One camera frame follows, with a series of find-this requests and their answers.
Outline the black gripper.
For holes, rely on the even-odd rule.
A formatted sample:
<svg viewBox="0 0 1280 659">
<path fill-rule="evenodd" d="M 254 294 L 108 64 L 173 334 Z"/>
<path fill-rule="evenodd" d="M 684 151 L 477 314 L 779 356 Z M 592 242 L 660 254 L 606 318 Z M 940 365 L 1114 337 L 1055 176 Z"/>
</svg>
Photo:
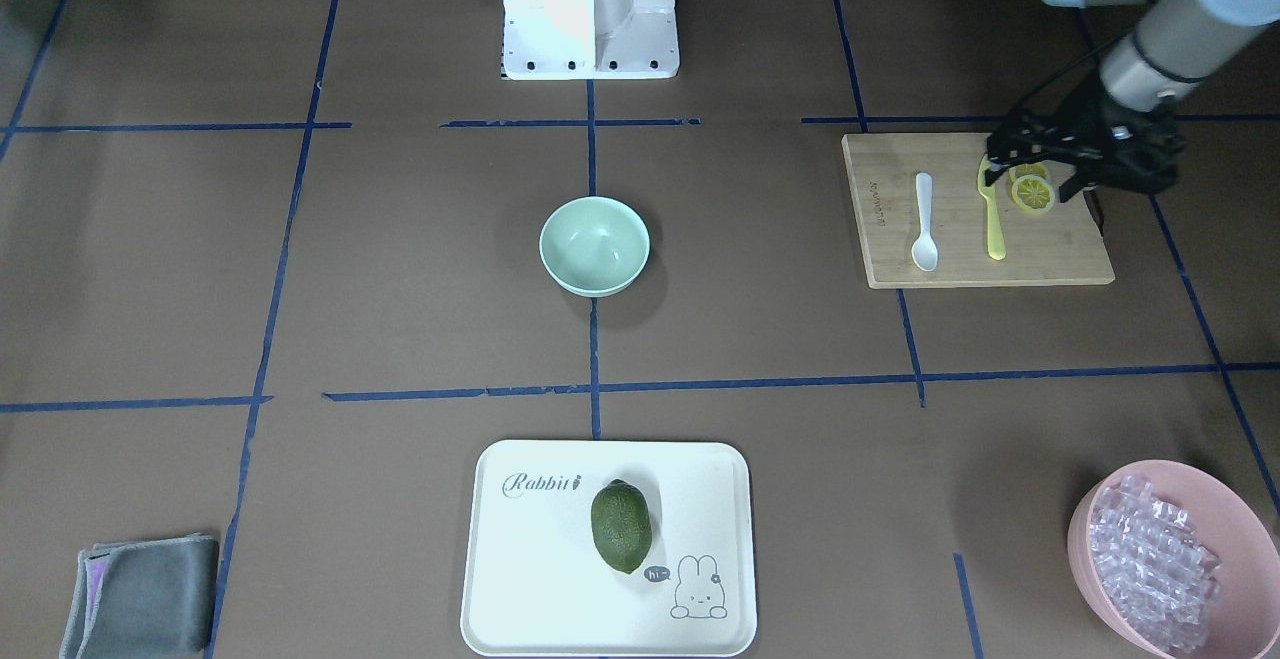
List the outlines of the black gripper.
<svg viewBox="0 0 1280 659">
<path fill-rule="evenodd" d="M 1178 157 L 1187 145 L 1176 120 L 1176 99 L 1158 93 L 1155 107 L 1133 109 L 1112 99 L 1093 68 L 1051 115 L 1034 113 L 1020 97 L 986 139 L 980 189 L 991 189 L 1018 164 L 1055 161 L 1071 166 L 1059 186 L 1059 203 L 1082 191 L 1106 188 L 1160 195 L 1178 182 Z"/>
</svg>

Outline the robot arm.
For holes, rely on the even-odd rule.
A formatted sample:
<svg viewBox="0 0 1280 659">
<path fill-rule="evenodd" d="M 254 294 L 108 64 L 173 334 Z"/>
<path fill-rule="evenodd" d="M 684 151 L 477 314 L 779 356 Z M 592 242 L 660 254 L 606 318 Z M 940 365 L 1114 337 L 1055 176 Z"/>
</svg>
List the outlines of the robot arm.
<svg viewBox="0 0 1280 659">
<path fill-rule="evenodd" d="M 1106 188 L 1160 195 L 1178 182 L 1185 139 L 1178 104 L 1276 24 L 1279 0 L 1043 0 L 1047 6 L 1147 6 L 1133 29 L 1097 50 L 1100 63 L 1051 115 L 1018 100 L 988 136 L 980 186 L 1024 164 L 1069 164 L 1068 202 Z"/>
</svg>

